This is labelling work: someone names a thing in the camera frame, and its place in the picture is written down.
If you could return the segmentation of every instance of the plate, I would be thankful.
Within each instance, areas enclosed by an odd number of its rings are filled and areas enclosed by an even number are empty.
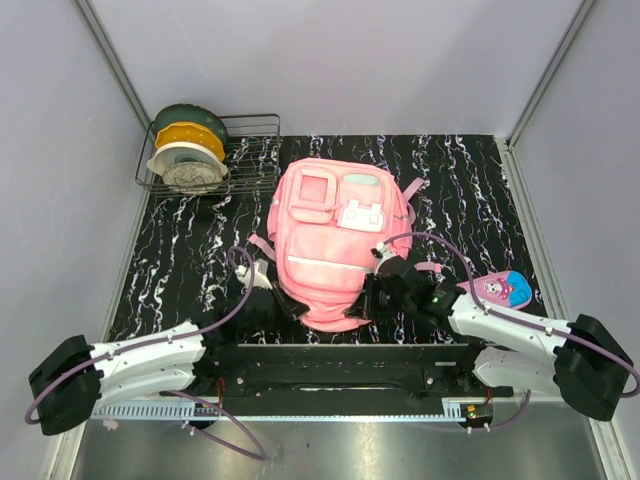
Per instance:
[[[176,122],[191,122],[202,125],[212,131],[220,139],[222,145],[226,145],[229,139],[227,127],[216,114],[206,108],[189,103],[176,103],[160,110],[154,120],[156,134]]]
[[[224,147],[220,139],[211,130],[197,123],[172,123],[158,132],[155,145],[156,148],[161,148],[168,143],[175,142],[190,142],[201,145],[211,150],[220,161],[224,160]]]
[[[164,175],[172,165],[193,162],[216,167],[222,176],[229,173],[226,165],[218,160],[213,152],[191,142],[173,142],[160,147],[153,158],[147,162],[147,168],[158,175]]]
[[[162,175],[162,181],[174,192],[202,195],[219,187],[224,174],[208,163],[186,162],[171,165]]]

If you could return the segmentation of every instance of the pink phone case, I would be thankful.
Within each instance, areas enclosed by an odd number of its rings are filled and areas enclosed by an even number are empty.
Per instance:
[[[527,280],[522,274],[514,271],[475,278],[473,284],[480,298],[502,307],[520,309],[527,306],[533,297]],[[469,282],[460,283],[458,286],[469,290]]]

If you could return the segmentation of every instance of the black marble surface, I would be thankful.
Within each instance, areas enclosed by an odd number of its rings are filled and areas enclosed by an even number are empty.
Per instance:
[[[280,166],[306,157],[370,163],[390,171],[404,189],[414,178],[426,185],[412,200],[414,231],[439,234],[458,246],[476,276],[501,270],[521,272],[535,298],[526,308],[544,315],[524,236],[491,136],[314,136],[284,137]],[[246,239],[266,237],[270,193],[227,197],[151,197],[146,208],[111,341],[146,335],[187,319],[213,320],[216,307],[234,301],[241,286],[225,263],[229,246],[259,256]],[[463,281],[464,270],[443,247],[416,239],[410,260],[444,265],[441,279]],[[282,320],[257,327],[249,343],[432,343],[448,342],[402,317],[341,334],[318,334]]]

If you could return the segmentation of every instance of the cartoon character print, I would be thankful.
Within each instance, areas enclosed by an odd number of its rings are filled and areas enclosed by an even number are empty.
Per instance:
[[[502,300],[506,300],[512,290],[504,278],[487,280],[484,282],[483,287],[489,297],[495,296]]]

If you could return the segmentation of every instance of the metal rack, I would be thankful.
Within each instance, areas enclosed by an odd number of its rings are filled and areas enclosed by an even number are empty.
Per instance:
[[[218,183],[193,186],[166,184],[147,169],[145,151],[153,146],[153,122],[149,124],[136,169],[136,183],[159,197],[185,195],[233,195],[274,191],[280,174],[280,117],[276,114],[220,117],[229,131],[224,164],[229,174]]]

